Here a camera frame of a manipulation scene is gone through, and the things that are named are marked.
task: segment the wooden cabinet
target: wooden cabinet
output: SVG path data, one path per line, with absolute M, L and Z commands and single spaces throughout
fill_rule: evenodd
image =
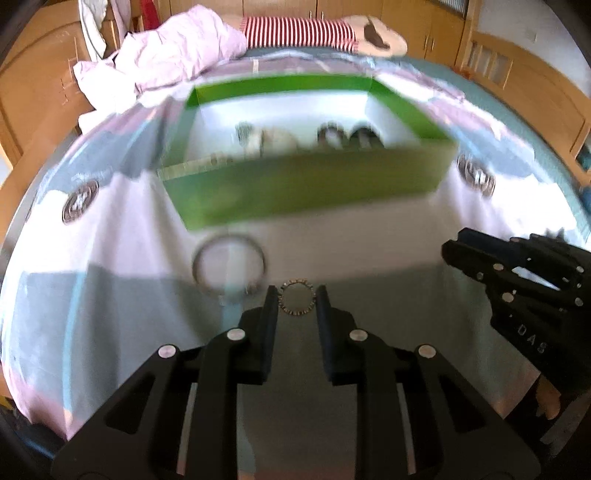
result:
M 431 33 L 431 3 L 426 0 L 384 0 L 382 22 L 400 33 L 410 57 L 425 58 Z
M 246 17 L 303 17 L 316 15 L 316 0 L 244 0 Z
M 464 29 L 460 16 L 428 0 L 384 0 L 382 22 L 404 37 L 410 57 L 455 64 Z
M 351 15 L 380 18 L 384 1 L 388 0 L 318 0 L 316 18 L 334 19 Z
M 431 33 L 425 59 L 434 63 L 452 66 L 462 41 L 464 21 L 443 8 L 432 6 Z
M 170 14 L 176 15 L 186 12 L 195 5 L 211 8 L 218 15 L 243 14 L 242 0 L 170 0 Z

